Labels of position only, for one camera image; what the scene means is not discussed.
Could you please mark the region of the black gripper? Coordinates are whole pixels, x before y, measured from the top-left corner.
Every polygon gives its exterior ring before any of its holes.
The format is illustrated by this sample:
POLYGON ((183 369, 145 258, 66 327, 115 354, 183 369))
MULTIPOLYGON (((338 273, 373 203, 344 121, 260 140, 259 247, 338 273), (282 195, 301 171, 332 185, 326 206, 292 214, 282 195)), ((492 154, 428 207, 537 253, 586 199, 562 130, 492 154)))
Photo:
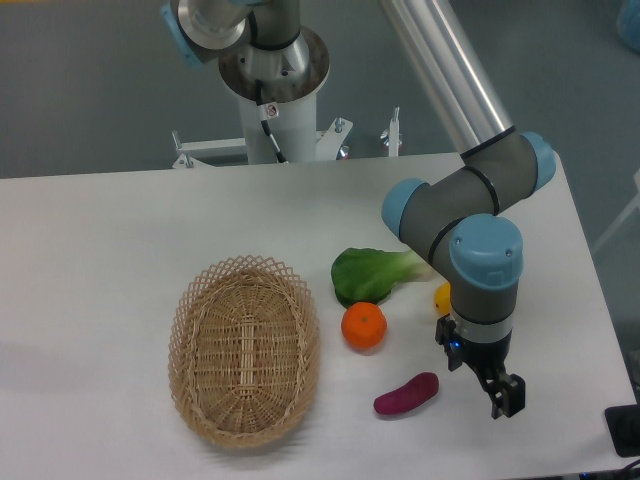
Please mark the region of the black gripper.
POLYGON ((505 368, 511 333, 497 341, 480 343, 462 336, 457 327, 450 315, 436 323, 435 340, 443 347, 448 370, 455 371, 466 364, 475 373, 491 401, 493 419, 522 411, 526 405, 526 382, 516 374, 507 374, 505 368))

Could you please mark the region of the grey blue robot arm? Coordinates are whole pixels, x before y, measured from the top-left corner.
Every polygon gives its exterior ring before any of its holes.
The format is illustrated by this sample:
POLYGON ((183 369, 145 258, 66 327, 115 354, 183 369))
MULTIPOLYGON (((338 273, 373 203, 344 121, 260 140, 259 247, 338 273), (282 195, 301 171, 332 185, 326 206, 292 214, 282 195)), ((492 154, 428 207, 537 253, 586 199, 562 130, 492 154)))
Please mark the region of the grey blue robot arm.
MULTIPOLYGON (((450 369, 467 365, 494 417, 525 406, 524 380, 506 371, 523 269, 523 240, 503 212, 554 176, 554 150, 518 132, 450 4, 386 1, 420 82, 462 159, 436 184, 417 179, 387 194, 389 230, 451 286, 451 312, 436 327, 450 369)), ((185 62, 219 65, 243 110, 248 160, 299 163, 318 158, 316 116, 292 114, 328 75, 323 41, 300 21, 296 1, 169 1, 162 17, 185 62)))

